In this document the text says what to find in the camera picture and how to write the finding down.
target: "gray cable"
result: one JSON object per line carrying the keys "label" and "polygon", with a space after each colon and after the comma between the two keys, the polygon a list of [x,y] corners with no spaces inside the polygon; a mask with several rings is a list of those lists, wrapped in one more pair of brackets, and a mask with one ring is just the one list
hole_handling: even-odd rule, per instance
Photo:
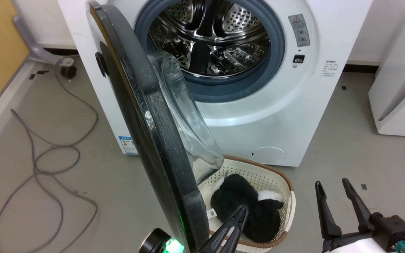
{"label": "gray cable", "polygon": [[[32,156],[32,175],[29,176],[27,179],[25,179],[11,194],[10,196],[7,198],[6,202],[4,203],[3,207],[0,210],[0,218],[2,213],[4,212],[4,210],[6,209],[8,203],[10,202],[10,200],[13,198],[13,196],[19,191],[19,189],[21,189],[21,187],[23,187],[27,182],[29,182],[29,180],[31,180],[32,178],[35,179],[36,183],[38,184],[38,186],[40,186],[40,188],[46,193],[48,194],[49,197],[51,197],[56,203],[57,205],[60,207],[60,222],[58,224],[58,227],[56,229],[56,232],[51,236],[50,239],[48,239],[45,243],[43,243],[42,245],[34,248],[33,250],[30,250],[26,253],[35,253],[39,250],[41,250],[42,248],[48,246],[57,236],[57,234],[59,233],[62,224],[63,224],[63,205],[60,202],[60,200],[54,195],[52,194],[48,189],[45,188],[45,186],[43,186],[43,184],[40,182],[40,180],[38,179],[38,175],[45,175],[45,176],[50,176],[52,177],[63,189],[65,189],[69,194],[78,197],[82,200],[85,200],[86,202],[91,203],[92,205],[94,205],[95,207],[95,212],[92,216],[92,218],[90,219],[90,221],[87,223],[87,225],[84,227],[84,229],[81,230],[81,232],[74,238],[74,240],[72,240],[65,248],[63,248],[59,253],[64,252],[67,248],[69,248],[71,245],[73,245],[74,242],[76,242],[79,237],[87,230],[87,228],[90,226],[90,224],[92,223],[92,221],[95,219],[96,217],[96,213],[98,212],[98,205],[93,201],[90,200],[87,197],[84,197],[82,195],[79,195],[75,192],[73,192],[72,190],[70,190],[68,187],[64,186],[59,179],[56,178],[55,175],[67,172],[69,170],[71,170],[72,168],[74,168],[74,166],[77,164],[77,162],[79,162],[80,158],[81,158],[81,152],[79,151],[79,149],[77,149],[75,147],[76,144],[80,143],[81,141],[83,141],[85,138],[87,138],[87,136],[93,131],[93,129],[96,126],[96,123],[98,122],[98,112],[96,111],[96,109],[91,106],[89,103],[85,102],[83,99],[77,97],[76,95],[74,95],[73,93],[71,93],[69,90],[67,90],[65,88],[65,86],[63,85],[63,83],[60,81],[59,76],[58,76],[58,63],[61,62],[60,59],[58,62],[56,62],[55,64],[55,77],[57,79],[57,82],[59,83],[59,85],[63,88],[63,90],[68,93],[70,96],[74,97],[75,99],[79,100],[80,102],[82,102],[83,104],[85,104],[90,110],[92,110],[95,113],[95,122],[93,123],[93,125],[91,126],[90,130],[87,131],[87,133],[85,133],[80,139],[78,139],[77,141],[71,143],[71,144],[56,144],[53,143],[51,141],[46,140],[45,138],[41,137],[40,135],[38,135],[37,133],[35,133],[34,131],[32,131],[32,129],[30,129],[26,123],[23,121],[23,119],[21,119],[21,117],[18,115],[18,113],[16,113],[15,110],[10,109],[10,112],[14,115],[14,117],[21,123],[21,125],[24,127],[24,130],[26,130],[27,136],[29,137],[29,141],[31,143],[31,156]],[[34,141],[32,140],[32,135],[37,136],[38,138],[40,138],[42,141],[48,143],[51,145],[51,147],[49,149],[47,149],[44,152],[41,152],[37,157],[35,156],[35,147],[34,147]],[[37,166],[37,162],[38,160],[46,155],[48,152],[55,150],[55,149],[73,149],[74,151],[77,152],[77,159],[74,163],[72,163],[72,165],[69,165],[68,167],[58,170],[58,171],[46,171],[46,170],[40,170]]]}

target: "laundry basket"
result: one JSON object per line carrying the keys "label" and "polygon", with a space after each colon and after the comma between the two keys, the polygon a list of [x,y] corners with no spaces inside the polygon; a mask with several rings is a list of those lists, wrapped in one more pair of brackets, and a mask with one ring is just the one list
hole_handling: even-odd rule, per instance
{"label": "laundry basket", "polygon": [[[210,178],[207,178],[198,187],[201,191],[202,197],[206,208],[211,209],[210,199],[213,194],[213,187],[224,176],[225,172],[228,174],[239,174],[244,177],[257,191],[271,190],[280,193],[283,197],[284,206],[279,210],[281,216],[281,226],[276,237],[268,243],[258,244],[252,242],[244,235],[241,235],[238,242],[237,250],[242,252],[262,253],[267,252],[271,248],[280,244],[287,236],[290,229],[291,222],[295,215],[295,193],[293,185],[290,180],[279,170],[267,165],[263,165],[257,162],[244,160],[242,158],[225,155],[223,167],[217,171]],[[222,225],[221,221],[217,218],[209,220],[210,234],[214,234],[215,231]]]}

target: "warning label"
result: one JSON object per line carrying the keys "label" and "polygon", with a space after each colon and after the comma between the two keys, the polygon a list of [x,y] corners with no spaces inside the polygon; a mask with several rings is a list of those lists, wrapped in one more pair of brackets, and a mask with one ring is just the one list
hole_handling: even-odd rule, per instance
{"label": "warning label", "polygon": [[119,136],[119,139],[126,154],[138,154],[137,149],[135,148],[134,145],[134,141],[132,140],[132,137]]}
{"label": "warning label", "polygon": [[288,20],[293,27],[296,43],[298,47],[310,45],[309,32],[307,31],[307,25],[302,14],[288,16]]}
{"label": "warning label", "polygon": [[326,61],[324,63],[323,69],[321,70],[322,77],[333,77],[337,70],[339,69],[339,64],[337,61]]}

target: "gray floor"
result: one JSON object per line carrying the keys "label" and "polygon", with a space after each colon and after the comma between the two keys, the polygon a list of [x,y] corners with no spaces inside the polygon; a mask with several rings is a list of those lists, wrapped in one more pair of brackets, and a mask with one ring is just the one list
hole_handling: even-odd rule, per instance
{"label": "gray floor", "polygon": [[[123,155],[116,143],[91,84],[78,66],[67,87],[97,108],[100,121],[77,147],[82,158],[62,182],[95,200],[99,213],[89,230],[67,252],[136,252],[143,237],[155,227],[169,226],[138,157]],[[314,184],[323,183],[331,211],[343,232],[357,230],[354,211],[344,194],[347,177],[370,211],[405,219],[405,137],[376,133],[367,92],[373,75],[344,73],[299,168],[281,168],[295,186],[296,215],[288,237],[270,252],[320,252],[321,237]],[[90,126],[93,115],[66,95],[51,72],[37,75],[35,85],[16,109],[26,123],[48,140],[67,143]],[[36,150],[48,145],[35,140]],[[75,157],[57,151],[39,161],[56,170]],[[11,119],[0,135],[0,207],[32,170],[30,147],[21,125]],[[63,230],[44,253],[58,252],[75,237],[93,213],[91,205],[71,197],[50,179],[42,179],[63,201]],[[366,184],[362,190],[360,184]],[[33,182],[23,187],[8,205],[0,224],[0,250],[25,252],[55,231],[59,208]]]}

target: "washing machine door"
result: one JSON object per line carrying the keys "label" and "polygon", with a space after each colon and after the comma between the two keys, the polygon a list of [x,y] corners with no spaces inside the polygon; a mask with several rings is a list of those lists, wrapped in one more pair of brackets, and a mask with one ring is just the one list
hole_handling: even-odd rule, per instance
{"label": "washing machine door", "polygon": [[187,252],[195,252],[209,238],[198,183],[222,166],[220,149],[177,60],[168,53],[146,55],[115,6],[91,1],[87,14],[101,74],[110,80],[164,214]]}

